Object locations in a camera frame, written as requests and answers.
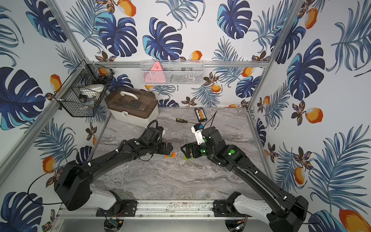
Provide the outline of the orange lego plate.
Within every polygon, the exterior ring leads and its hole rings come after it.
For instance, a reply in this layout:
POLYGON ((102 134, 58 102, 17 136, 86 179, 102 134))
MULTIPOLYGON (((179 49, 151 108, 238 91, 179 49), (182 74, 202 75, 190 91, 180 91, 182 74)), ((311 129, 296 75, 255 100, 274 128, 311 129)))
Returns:
POLYGON ((170 155, 166 155, 165 158, 175 158, 175 152, 172 152, 170 155))

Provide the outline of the clear wall shelf tray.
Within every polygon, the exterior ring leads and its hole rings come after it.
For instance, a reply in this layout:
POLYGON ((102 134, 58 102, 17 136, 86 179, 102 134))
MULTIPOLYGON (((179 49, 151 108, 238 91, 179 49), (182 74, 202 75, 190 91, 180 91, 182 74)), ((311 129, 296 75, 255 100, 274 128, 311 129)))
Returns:
MULTIPOLYGON (((141 61, 140 70, 143 73, 150 71, 155 60, 141 61)), ((198 85, 203 82, 204 62, 203 61, 159 61, 165 73, 165 85, 198 85)))

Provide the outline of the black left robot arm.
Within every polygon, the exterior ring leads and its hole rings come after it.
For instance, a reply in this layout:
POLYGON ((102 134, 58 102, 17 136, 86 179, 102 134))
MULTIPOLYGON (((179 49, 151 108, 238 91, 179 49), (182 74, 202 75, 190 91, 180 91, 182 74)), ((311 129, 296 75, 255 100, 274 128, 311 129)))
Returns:
POLYGON ((91 188, 100 176, 127 162, 146 155, 170 155, 173 146, 163 142, 165 129, 157 120, 151 121, 138 139, 123 140, 118 148, 95 159, 71 161, 55 169, 54 191, 69 211, 82 207, 111 210, 120 197, 111 192, 91 188))

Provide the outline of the pink triangle card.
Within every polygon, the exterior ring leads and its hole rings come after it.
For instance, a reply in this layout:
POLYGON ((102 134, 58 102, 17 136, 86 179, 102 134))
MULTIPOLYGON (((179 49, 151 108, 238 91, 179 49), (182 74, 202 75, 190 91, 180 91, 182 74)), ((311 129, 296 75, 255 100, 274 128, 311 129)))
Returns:
POLYGON ((150 71, 144 73, 145 84, 164 84, 166 82, 165 73, 159 61, 156 61, 150 71))

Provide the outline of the white box brown lid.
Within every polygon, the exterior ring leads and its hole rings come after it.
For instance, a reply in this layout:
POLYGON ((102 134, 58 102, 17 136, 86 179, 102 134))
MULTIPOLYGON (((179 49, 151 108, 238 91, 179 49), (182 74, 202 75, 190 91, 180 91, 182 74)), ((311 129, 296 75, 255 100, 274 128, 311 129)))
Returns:
POLYGON ((151 92, 119 87, 105 98, 105 103, 116 120, 136 126, 146 127, 158 117, 157 100, 151 92))

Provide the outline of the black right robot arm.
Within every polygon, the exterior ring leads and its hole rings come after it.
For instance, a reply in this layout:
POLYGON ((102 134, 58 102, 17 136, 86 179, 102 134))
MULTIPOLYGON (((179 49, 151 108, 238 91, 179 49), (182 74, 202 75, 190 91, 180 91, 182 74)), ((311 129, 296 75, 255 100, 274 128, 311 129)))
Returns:
POLYGON ((187 158, 205 156, 214 164, 225 168, 247 183, 261 201, 234 192, 226 200, 226 211, 219 215, 251 216, 269 225, 273 232, 297 232, 304 223, 308 201, 283 190, 268 178, 236 145, 228 145, 214 126, 197 123, 191 127, 196 142, 181 147, 187 158))

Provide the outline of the black board yellow connectors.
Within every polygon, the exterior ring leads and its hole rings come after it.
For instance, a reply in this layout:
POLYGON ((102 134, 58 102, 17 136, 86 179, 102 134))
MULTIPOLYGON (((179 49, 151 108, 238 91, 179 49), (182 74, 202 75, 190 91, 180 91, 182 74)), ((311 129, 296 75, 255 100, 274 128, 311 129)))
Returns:
POLYGON ((199 123, 206 122, 208 120, 202 107, 196 107, 194 110, 199 123))

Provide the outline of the white object in basket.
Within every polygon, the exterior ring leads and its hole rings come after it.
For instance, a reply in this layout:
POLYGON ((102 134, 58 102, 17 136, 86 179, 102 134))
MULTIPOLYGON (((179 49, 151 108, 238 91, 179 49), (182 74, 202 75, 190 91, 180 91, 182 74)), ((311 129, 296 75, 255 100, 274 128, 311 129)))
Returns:
POLYGON ((104 90, 103 84, 84 86, 79 89, 82 95, 86 95, 90 98, 94 96, 100 96, 103 90, 104 90))

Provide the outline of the black yellow screwdriver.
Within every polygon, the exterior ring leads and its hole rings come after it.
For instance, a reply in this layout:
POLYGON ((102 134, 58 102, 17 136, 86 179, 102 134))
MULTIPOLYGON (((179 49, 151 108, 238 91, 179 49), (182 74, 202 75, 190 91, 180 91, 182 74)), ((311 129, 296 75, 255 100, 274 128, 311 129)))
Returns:
POLYGON ((176 122, 178 122, 178 123, 186 123, 186 124, 198 124, 198 122, 191 122, 189 120, 180 119, 180 118, 176 118, 176 122))

